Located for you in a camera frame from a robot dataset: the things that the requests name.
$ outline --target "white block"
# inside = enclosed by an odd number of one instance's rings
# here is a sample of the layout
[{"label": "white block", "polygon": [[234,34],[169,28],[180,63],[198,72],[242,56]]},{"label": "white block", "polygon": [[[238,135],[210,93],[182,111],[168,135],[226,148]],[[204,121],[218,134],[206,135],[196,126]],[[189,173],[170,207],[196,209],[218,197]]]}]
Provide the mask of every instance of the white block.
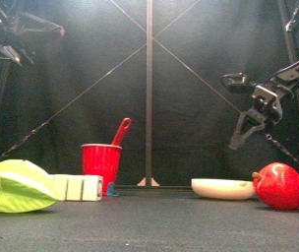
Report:
[{"label": "white block", "polygon": [[69,177],[67,174],[55,174],[54,181],[58,189],[58,200],[66,201],[67,199],[67,189],[69,189]]},{"label": "white block", "polygon": [[69,176],[67,201],[82,201],[83,180],[82,175]]},{"label": "white block", "polygon": [[103,176],[86,175],[83,181],[83,201],[99,201],[103,198]]}]

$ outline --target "red cup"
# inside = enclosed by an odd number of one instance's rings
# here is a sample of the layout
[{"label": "red cup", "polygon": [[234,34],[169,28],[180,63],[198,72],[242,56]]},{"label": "red cup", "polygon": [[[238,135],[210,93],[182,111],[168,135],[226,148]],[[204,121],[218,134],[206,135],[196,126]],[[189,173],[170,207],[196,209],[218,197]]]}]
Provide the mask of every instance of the red cup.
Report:
[{"label": "red cup", "polygon": [[122,147],[114,145],[87,144],[83,148],[85,175],[103,176],[103,195],[114,195]]}]

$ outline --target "apple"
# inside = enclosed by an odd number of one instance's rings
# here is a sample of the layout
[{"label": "apple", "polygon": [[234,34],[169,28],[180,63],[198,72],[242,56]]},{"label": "apple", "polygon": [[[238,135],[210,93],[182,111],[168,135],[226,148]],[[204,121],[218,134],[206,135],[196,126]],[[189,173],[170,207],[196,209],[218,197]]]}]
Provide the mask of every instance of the apple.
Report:
[{"label": "apple", "polygon": [[274,162],[253,173],[260,199],[274,209],[299,208],[299,173],[288,164]]}]

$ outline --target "metal pole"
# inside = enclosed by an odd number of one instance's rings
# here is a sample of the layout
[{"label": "metal pole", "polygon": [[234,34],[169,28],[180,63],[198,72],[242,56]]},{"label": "metal pole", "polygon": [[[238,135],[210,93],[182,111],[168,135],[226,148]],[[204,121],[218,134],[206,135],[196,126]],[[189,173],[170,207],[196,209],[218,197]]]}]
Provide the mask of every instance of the metal pole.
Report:
[{"label": "metal pole", "polygon": [[153,67],[154,3],[147,0],[147,98],[146,98],[146,186],[153,185]]}]

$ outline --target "vertical pole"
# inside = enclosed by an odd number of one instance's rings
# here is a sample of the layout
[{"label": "vertical pole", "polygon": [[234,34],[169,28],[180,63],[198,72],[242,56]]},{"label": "vertical pole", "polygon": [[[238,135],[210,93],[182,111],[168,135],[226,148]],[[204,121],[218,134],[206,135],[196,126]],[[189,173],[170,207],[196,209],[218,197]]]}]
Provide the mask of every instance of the vertical pole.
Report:
[{"label": "vertical pole", "polygon": [[280,9],[280,15],[281,15],[281,24],[283,24],[283,30],[284,30],[287,50],[289,54],[289,61],[291,61],[291,64],[293,64],[299,60],[299,55],[296,54],[296,44],[295,44],[292,34],[287,31],[287,28],[285,28],[289,22],[289,14],[288,14],[285,0],[279,0],[279,9]]},{"label": "vertical pole", "polygon": [[147,0],[146,186],[153,185],[153,38],[154,3]]}]

